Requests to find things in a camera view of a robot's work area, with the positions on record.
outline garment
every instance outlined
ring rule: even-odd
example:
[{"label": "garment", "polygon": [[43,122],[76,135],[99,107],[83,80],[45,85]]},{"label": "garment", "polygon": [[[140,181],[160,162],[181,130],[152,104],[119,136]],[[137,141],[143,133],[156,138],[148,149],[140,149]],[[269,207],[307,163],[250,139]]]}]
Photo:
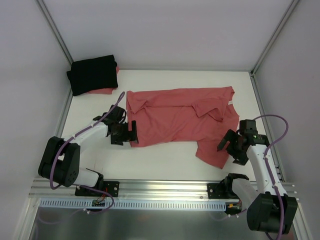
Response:
[{"label": "garment", "polygon": [[[116,74],[118,74],[119,70],[120,69],[117,66],[115,68]],[[115,89],[117,89],[117,88],[101,88],[101,89],[97,89],[97,90],[88,91],[88,94],[112,94],[112,91]]]},{"label": "garment", "polygon": [[229,129],[237,129],[239,122],[230,104],[234,93],[231,86],[128,91],[128,121],[136,121],[139,141],[131,142],[131,146],[197,141],[195,155],[222,169],[229,155],[225,150],[218,152],[217,146]]},{"label": "garment", "polygon": [[113,55],[73,62],[66,73],[73,96],[96,89],[117,88],[116,66]]}]

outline perforated metal strip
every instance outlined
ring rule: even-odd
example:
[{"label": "perforated metal strip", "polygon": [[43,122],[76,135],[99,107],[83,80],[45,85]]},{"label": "perforated metal strip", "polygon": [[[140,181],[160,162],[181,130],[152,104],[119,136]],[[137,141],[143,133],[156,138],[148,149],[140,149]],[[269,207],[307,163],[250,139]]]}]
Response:
[{"label": "perforated metal strip", "polygon": [[[92,206],[92,199],[63,199],[63,198],[42,198],[40,207],[47,208],[68,208],[68,209],[102,209],[103,206]],[[104,200],[107,206],[111,200]],[[121,200],[114,203],[113,209],[137,209],[137,210],[194,210],[194,211],[215,211],[224,212],[226,203],[223,201],[152,201],[152,200]]]}]

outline white table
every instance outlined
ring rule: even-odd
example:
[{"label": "white table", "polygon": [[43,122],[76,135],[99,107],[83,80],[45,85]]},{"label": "white table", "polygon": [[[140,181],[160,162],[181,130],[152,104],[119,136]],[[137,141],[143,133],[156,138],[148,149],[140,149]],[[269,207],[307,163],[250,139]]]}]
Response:
[{"label": "white table", "polygon": [[[120,70],[119,88],[112,95],[82,94],[72,98],[62,136],[71,135],[88,125],[91,120],[107,112],[122,91],[151,91],[177,88],[214,88],[232,86],[233,105],[240,119],[260,115],[257,100],[247,72],[221,71],[159,71]],[[120,107],[126,108],[126,97]],[[260,134],[265,133],[257,120]],[[80,166],[100,172],[106,179],[219,181],[228,173],[247,175],[255,180],[250,162],[246,166],[232,163],[229,157],[223,169],[211,166],[195,157],[196,142],[170,142],[131,148],[111,145],[105,138],[81,154]]]}]

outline red cloth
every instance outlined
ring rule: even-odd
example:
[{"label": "red cloth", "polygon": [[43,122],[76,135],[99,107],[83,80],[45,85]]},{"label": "red cloth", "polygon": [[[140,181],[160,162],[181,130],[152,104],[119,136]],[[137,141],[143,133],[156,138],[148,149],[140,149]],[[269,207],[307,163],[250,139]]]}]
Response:
[{"label": "red cloth", "polygon": [[[119,67],[115,67],[116,74],[119,72]],[[96,90],[91,90],[88,91],[88,94],[112,94],[112,91],[115,90],[116,88],[101,88],[101,89],[96,89]]]},{"label": "red cloth", "polygon": [[229,155],[225,150],[218,152],[217,146],[229,129],[237,129],[239,122],[229,104],[234,93],[231,86],[128,91],[128,122],[136,120],[139,141],[131,142],[131,146],[197,141],[195,155],[222,169]]}]

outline black fabric cover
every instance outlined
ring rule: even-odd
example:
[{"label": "black fabric cover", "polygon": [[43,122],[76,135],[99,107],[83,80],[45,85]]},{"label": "black fabric cover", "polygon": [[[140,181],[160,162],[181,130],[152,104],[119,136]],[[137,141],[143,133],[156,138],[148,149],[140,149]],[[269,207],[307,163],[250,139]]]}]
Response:
[{"label": "black fabric cover", "polygon": [[67,77],[72,95],[78,96],[91,90],[117,88],[117,63],[113,55],[75,61]]}]

